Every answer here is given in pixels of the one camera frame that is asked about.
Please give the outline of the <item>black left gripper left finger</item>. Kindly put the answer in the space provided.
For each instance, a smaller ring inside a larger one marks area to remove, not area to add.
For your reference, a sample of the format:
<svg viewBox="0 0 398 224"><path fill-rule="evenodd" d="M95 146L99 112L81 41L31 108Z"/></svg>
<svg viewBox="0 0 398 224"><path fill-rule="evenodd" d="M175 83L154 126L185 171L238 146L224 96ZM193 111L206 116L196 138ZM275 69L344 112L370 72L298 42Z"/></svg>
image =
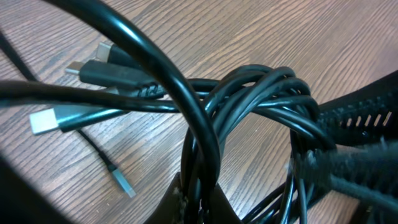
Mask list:
<svg viewBox="0 0 398 224"><path fill-rule="evenodd" d="M180 173L176 173L152 213L152 223L239 223L221 187L217 185L203 206L183 194Z"/></svg>

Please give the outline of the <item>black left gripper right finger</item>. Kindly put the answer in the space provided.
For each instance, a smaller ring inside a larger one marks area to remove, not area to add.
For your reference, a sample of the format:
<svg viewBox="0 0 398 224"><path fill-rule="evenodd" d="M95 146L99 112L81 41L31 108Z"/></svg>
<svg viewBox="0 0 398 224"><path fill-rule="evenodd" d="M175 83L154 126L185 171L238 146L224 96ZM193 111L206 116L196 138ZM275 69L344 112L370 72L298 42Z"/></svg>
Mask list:
<svg viewBox="0 0 398 224"><path fill-rule="evenodd" d="M294 175L360 200L356 223L397 223L397 72L320 106L319 125L345 152L314 152Z"/></svg>

